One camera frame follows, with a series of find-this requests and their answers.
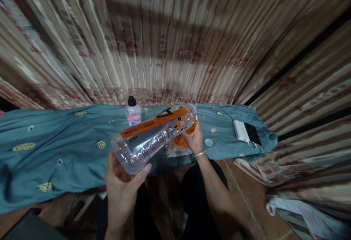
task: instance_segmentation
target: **bottle label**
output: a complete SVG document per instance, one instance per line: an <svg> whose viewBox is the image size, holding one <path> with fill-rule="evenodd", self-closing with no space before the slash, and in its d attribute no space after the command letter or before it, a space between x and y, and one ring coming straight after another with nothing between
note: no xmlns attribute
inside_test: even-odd
<svg viewBox="0 0 351 240"><path fill-rule="evenodd" d="M148 130L151 130L157 126L161 126L175 118L181 117L189 113L186 108L179 108L177 106L171 106L161 113L157 114L154 118L146 120L141 124L132 126L124 131L121 131L120 134L123 139L130 138L132 136L144 133Z"/></svg>
<svg viewBox="0 0 351 240"><path fill-rule="evenodd" d="M132 113L127 116L129 125L135 126L141 122L141 117L138 114Z"/></svg>

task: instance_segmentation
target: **bracelet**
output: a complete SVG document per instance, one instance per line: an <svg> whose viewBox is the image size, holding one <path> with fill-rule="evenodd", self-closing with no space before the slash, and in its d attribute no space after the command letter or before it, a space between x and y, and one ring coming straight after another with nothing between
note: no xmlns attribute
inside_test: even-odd
<svg viewBox="0 0 351 240"><path fill-rule="evenodd" d="M203 149L202 151L200 151L199 153L193 155L193 158L197 158L198 156L201 156L202 154L204 154L206 151Z"/></svg>

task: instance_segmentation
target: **orange label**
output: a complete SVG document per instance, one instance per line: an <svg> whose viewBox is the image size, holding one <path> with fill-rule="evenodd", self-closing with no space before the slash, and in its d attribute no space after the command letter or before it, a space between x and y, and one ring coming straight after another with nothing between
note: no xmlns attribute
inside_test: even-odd
<svg viewBox="0 0 351 240"><path fill-rule="evenodd" d="M127 128L126 130L121 131L120 134L121 134L123 139L127 139L127 138L130 138L132 136L143 133L145 131L148 131L149 129L157 127L161 124L164 124L168 121L171 121L177 117L185 115L188 112L189 111L186 108L180 108L180 109L172 112L170 115L166 115L166 116L162 116L162 117L155 117L154 119L151 119L149 121L141 122L138 125Z"/></svg>

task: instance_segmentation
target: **white bottle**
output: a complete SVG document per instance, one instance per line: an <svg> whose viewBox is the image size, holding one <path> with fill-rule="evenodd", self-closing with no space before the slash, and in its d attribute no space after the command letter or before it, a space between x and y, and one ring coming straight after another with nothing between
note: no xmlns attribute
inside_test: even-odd
<svg viewBox="0 0 351 240"><path fill-rule="evenodd" d="M141 122L141 113L143 107L136 103L133 96L128 97L128 103L125 105L124 112L127 117L129 126L132 127Z"/></svg>

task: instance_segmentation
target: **pink label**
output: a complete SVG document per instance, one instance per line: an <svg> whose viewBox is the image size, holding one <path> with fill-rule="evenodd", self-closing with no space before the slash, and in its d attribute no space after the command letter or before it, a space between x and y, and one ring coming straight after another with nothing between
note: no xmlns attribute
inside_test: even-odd
<svg viewBox="0 0 351 240"><path fill-rule="evenodd" d="M139 123L141 122L141 117L140 117L140 115L135 114L135 113L129 114L129 115L127 116L127 119L128 119L128 123L129 123L129 125L130 125L131 127L134 126L134 125L136 125L136 124L139 124Z"/></svg>

